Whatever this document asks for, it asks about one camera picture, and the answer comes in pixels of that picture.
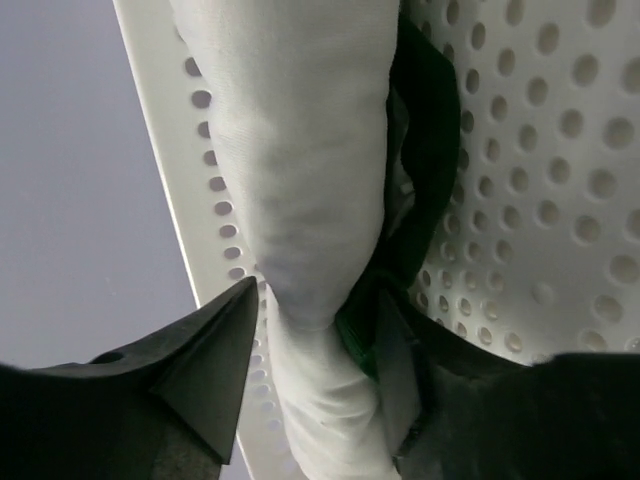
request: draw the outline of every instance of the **perforated plastic surface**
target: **perforated plastic surface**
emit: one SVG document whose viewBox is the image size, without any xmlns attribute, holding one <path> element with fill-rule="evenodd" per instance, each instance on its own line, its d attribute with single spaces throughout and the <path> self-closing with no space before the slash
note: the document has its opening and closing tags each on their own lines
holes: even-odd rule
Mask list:
<svg viewBox="0 0 640 480">
<path fill-rule="evenodd" d="M 168 2 L 115 4 L 201 304 L 257 273 L 210 150 L 210 96 Z M 456 65 L 464 108 L 459 181 L 416 302 L 521 363 L 640 351 L 640 2 L 408 7 Z M 256 480 L 303 479 L 270 381 L 264 322 L 261 313 L 240 444 Z"/>
</svg>

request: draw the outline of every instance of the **green strap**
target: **green strap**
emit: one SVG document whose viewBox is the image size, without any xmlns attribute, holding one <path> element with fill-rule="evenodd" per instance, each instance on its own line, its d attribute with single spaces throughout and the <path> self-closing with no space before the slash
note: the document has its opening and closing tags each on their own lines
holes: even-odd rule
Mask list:
<svg viewBox="0 0 640 480">
<path fill-rule="evenodd" d="M 398 45 L 390 77 L 391 87 L 409 113 L 401 162 L 413 183 L 415 201 L 393 234 L 388 238 L 386 233 L 381 235 L 367 268 L 336 315 L 347 351 L 372 378 L 376 378 L 375 293 L 384 284 L 409 301 L 406 292 L 420 271 L 449 203 L 460 149 L 460 100 L 455 70 L 403 15 L 398 23 Z M 391 109 L 390 100 L 387 112 Z M 389 116 L 389 153 L 394 151 L 395 128 Z M 392 162 L 391 155 L 388 157 L 388 162 Z"/>
</svg>

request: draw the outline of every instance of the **gray surface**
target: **gray surface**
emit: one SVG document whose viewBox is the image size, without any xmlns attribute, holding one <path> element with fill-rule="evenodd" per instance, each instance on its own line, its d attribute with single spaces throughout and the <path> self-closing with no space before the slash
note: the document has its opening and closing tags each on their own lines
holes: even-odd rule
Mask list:
<svg viewBox="0 0 640 480">
<path fill-rule="evenodd" d="M 0 361 L 87 361 L 194 308 L 111 2 L 0 2 L 0 206 Z"/>
</svg>

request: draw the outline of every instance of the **perforated basket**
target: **perforated basket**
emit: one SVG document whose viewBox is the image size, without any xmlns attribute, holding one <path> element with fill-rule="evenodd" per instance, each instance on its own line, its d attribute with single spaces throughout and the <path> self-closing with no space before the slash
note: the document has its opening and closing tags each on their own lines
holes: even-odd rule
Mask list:
<svg viewBox="0 0 640 480">
<path fill-rule="evenodd" d="M 258 274 L 210 149 L 210 96 L 168 2 L 115 5 L 201 304 Z M 455 64 L 464 109 L 459 179 L 416 303 L 520 363 L 640 351 L 640 2 L 407 7 Z M 240 445 L 255 480 L 303 479 L 270 380 L 262 307 Z"/>
</svg>

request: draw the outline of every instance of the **white cloth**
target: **white cloth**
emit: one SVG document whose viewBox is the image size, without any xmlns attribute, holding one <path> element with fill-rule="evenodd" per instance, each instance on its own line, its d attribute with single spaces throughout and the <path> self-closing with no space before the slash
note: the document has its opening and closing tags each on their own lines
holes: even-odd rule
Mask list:
<svg viewBox="0 0 640 480">
<path fill-rule="evenodd" d="M 273 291 L 270 360 L 292 452 L 310 480 L 398 478 L 374 385 L 332 325 L 382 224 L 398 0 L 172 4 L 211 89 L 209 131 L 240 229 Z"/>
</svg>

